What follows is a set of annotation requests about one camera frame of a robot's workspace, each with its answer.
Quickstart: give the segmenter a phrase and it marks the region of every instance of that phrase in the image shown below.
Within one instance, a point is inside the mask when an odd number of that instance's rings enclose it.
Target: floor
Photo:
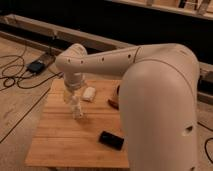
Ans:
[[[21,54],[23,49],[23,45],[0,38],[0,56]],[[42,53],[39,50],[28,47],[24,58],[27,62],[30,62]],[[4,59],[0,59],[0,66],[5,64],[5,62]],[[51,67],[51,70],[57,72],[54,66]],[[51,75],[51,72],[45,71],[41,77],[34,81],[26,82],[26,85],[39,82]],[[50,85],[51,80],[32,90],[20,90],[14,86],[0,92],[0,166],[2,171],[48,171],[47,168],[27,167],[24,161],[36,130],[36,125],[39,122],[45,97],[30,112],[29,109],[39,100]],[[199,102],[198,120],[209,127],[213,127],[213,106]],[[213,170],[213,165],[208,161],[203,148],[205,140],[210,137],[213,137],[212,132],[198,126],[200,171]],[[211,157],[213,157],[213,142],[209,143],[208,150]],[[59,170],[112,171],[116,169],[59,168]]]

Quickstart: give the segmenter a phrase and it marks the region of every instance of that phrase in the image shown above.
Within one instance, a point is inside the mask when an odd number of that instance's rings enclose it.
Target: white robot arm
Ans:
[[[81,87],[82,73],[122,77],[119,110],[131,171],[196,171],[199,65],[179,44],[143,45],[87,55],[75,44],[56,65],[65,85]]]

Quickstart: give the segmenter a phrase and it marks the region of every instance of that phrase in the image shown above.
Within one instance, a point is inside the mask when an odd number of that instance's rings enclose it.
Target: wire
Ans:
[[[17,87],[19,87],[20,89],[33,89],[33,88],[36,88],[36,87],[38,87],[38,86],[44,84],[44,83],[47,82],[48,80],[50,80],[50,79],[52,79],[52,78],[54,78],[54,77],[56,77],[56,76],[59,76],[59,75],[61,74],[61,72],[59,72],[59,73],[57,73],[57,74],[54,74],[54,75],[50,76],[49,78],[43,80],[42,82],[40,82],[40,83],[38,83],[38,84],[36,84],[36,85],[33,85],[33,86],[29,86],[29,87],[24,87],[24,86],[20,85],[20,83],[21,83],[23,80],[25,80],[25,78],[23,77],[24,74],[25,74],[25,73],[23,73],[22,76],[21,76],[21,77],[18,79],[18,81],[16,82]]]
[[[198,123],[198,125],[202,126],[203,128],[206,128],[207,130],[213,132],[212,128],[207,127],[206,125],[202,124],[201,122],[197,122],[197,123]]]
[[[212,128],[209,128],[208,126],[206,126],[206,125],[204,125],[204,124],[202,124],[202,123],[200,123],[200,122],[197,122],[197,123],[198,123],[198,125],[202,126],[203,128],[207,129],[208,131],[213,132],[213,129],[212,129]],[[207,158],[208,158],[209,161],[213,164],[213,159],[210,157],[209,152],[208,152],[208,149],[207,149],[208,143],[209,143],[210,141],[212,141],[212,140],[213,140],[213,138],[208,138],[208,139],[205,141],[204,150],[205,150],[205,153],[206,153]]]
[[[10,133],[18,126],[18,124],[35,108],[35,106],[45,97],[50,88],[43,93],[43,95],[34,103],[34,105],[23,115],[23,117],[13,126],[13,128],[2,138],[0,144],[10,135]]]
[[[209,161],[213,164],[213,159],[210,157],[209,152],[208,152],[208,149],[207,149],[208,143],[209,143],[210,141],[212,141],[212,140],[213,140],[213,138],[209,138],[209,139],[207,139],[207,140],[205,141],[204,149],[205,149],[205,153],[206,153],[207,158],[208,158]]]

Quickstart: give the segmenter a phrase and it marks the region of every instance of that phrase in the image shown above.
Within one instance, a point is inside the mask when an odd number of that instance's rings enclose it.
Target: wooden table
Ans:
[[[88,80],[97,90],[94,102],[81,102],[84,118],[73,119],[63,100],[64,82],[56,79],[26,158],[28,166],[72,168],[129,168],[125,146],[114,150],[98,142],[103,130],[123,136],[120,116],[107,100],[119,85],[116,80]],[[81,95],[85,87],[78,90]]]

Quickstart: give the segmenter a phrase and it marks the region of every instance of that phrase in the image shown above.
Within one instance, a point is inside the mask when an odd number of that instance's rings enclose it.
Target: concrete floor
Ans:
[[[0,38],[0,53],[4,51],[5,53],[11,54],[11,51],[17,53],[20,51],[19,48],[23,49],[23,46],[7,41],[5,39]],[[28,55],[39,54],[41,52],[29,48]],[[35,167],[27,167],[24,164],[25,157],[27,155],[28,149],[31,144],[32,137],[36,130],[36,125],[39,122],[40,115],[42,112],[42,106],[44,104],[44,99],[40,101],[40,103],[17,125],[17,127],[9,134],[9,136],[0,144],[0,170],[2,171],[48,171],[47,168],[35,168]],[[198,120],[202,123],[205,123],[209,126],[213,126],[213,106],[207,105],[204,103],[198,104]],[[204,153],[203,144],[205,139],[209,137],[213,137],[213,133],[207,131],[202,127],[198,127],[198,137],[199,137],[199,170],[200,171],[213,171],[213,165],[209,163],[207,157]],[[213,143],[209,144],[210,154],[213,157]],[[68,168],[59,168],[59,170],[84,170],[84,169],[68,169]]]

